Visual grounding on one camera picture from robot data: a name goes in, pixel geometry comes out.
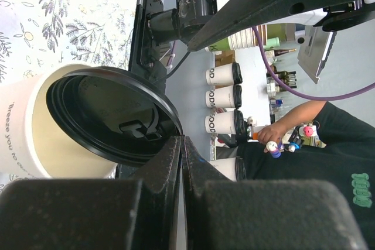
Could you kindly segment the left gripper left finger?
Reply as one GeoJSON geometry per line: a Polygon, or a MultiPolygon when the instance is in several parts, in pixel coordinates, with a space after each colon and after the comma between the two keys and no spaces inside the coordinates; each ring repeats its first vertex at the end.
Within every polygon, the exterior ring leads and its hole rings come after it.
{"type": "Polygon", "coordinates": [[[19,180],[1,194],[2,249],[175,249],[181,136],[127,179],[19,180]]]}

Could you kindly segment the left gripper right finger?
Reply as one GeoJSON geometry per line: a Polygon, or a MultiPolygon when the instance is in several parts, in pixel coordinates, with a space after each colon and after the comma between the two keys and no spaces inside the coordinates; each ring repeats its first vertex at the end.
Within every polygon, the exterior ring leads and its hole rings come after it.
{"type": "Polygon", "coordinates": [[[366,249],[341,192],[320,180],[231,181],[183,138],[188,249],[366,249]]]}

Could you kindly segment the black plastic cup lid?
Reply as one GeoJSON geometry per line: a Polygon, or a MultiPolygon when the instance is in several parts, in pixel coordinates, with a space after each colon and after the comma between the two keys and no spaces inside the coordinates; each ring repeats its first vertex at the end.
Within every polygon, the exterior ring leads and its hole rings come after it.
{"type": "Polygon", "coordinates": [[[114,67],[63,75],[48,88],[46,105],[72,140],[122,165],[143,166],[183,133],[176,108],[156,85],[114,67]]]}

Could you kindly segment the white paper coffee cup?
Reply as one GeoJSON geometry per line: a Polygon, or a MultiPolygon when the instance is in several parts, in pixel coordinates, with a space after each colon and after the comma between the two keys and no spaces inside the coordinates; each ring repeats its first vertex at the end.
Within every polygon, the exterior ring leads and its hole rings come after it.
{"type": "Polygon", "coordinates": [[[88,64],[68,64],[1,86],[1,173],[22,178],[108,178],[116,164],[83,148],[55,123],[49,87],[88,64]]]}

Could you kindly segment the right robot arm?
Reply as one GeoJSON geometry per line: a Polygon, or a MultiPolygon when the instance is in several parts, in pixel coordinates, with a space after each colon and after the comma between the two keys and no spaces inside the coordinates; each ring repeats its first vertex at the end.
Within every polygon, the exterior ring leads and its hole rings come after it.
{"type": "Polygon", "coordinates": [[[148,16],[154,41],[180,40],[190,51],[268,23],[299,23],[338,32],[374,18],[374,0],[177,0],[176,8],[148,16]]]}

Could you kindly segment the person's hand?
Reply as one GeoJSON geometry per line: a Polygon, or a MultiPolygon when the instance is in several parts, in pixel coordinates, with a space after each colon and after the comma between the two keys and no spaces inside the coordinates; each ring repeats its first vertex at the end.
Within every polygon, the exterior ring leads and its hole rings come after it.
{"type": "Polygon", "coordinates": [[[273,123],[258,132],[258,141],[263,145],[271,141],[281,143],[287,131],[288,128],[283,124],[273,123]]]}

